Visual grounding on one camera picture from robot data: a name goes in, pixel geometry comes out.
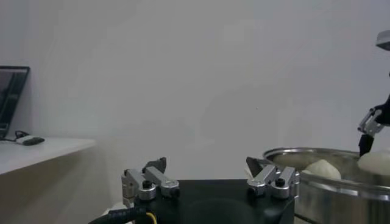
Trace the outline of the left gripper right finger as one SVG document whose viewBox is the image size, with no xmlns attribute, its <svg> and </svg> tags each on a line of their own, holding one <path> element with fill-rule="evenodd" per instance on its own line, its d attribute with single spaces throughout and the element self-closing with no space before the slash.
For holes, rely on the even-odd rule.
<svg viewBox="0 0 390 224">
<path fill-rule="evenodd" d="M 277 167 L 263 159 L 247 157 L 246 164 L 251 176 L 247 180 L 248 194 L 252 198 L 264 196 L 284 200 L 299 195 L 300 174 L 293 167 Z"/>
</svg>

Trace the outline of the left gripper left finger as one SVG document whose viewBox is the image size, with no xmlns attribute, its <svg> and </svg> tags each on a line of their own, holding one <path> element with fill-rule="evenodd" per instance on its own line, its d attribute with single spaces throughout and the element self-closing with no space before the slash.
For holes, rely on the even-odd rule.
<svg viewBox="0 0 390 224">
<path fill-rule="evenodd" d="M 179 198 L 179 181 L 165 175 L 166 166 L 166 157 L 161 157 L 147 162 L 141 170 L 126 169 L 121 175 L 123 205 L 131 207 L 136 199 L 155 200 L 158 191 L 162 197 Z"/>
</svg>

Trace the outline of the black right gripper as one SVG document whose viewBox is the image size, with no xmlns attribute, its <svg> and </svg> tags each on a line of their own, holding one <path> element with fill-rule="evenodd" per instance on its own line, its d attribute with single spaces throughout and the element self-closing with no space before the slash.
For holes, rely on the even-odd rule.
<svg viewBox="0 0 390 224">
<path fill-rule="evenodd" d="M 358 143 L 360 156 L 370 152 L 375 135 L 381 132 L 385 125 L 389 125 L 389 104 L 390 96 L 388 96 L 385 103 L 371 108 L 360 122 L 358 126 L 358 131 L 361 132 Z"/>
</svg>

